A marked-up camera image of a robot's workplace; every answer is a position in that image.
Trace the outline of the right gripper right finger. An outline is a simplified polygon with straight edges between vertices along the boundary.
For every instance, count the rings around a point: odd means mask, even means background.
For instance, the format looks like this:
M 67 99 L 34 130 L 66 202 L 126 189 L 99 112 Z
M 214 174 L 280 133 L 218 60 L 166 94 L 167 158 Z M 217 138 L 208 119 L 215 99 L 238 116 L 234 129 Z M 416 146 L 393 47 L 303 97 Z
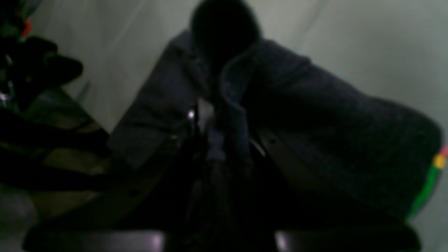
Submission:
M 276 252 L 419 252 L 404 221 L 328 185 L 268 129 L 251 131 L 265 184 L 265 211 Z

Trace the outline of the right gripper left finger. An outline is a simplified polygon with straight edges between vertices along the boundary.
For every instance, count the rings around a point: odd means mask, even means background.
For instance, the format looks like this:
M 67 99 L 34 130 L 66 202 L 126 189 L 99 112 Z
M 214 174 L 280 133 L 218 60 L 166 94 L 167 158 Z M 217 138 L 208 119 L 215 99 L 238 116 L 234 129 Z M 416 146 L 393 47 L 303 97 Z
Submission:
M 197 106 L 186 127 L 142 167 L 93 201 L 31 228 L 28 252 L 182 252 L 199 128 Z

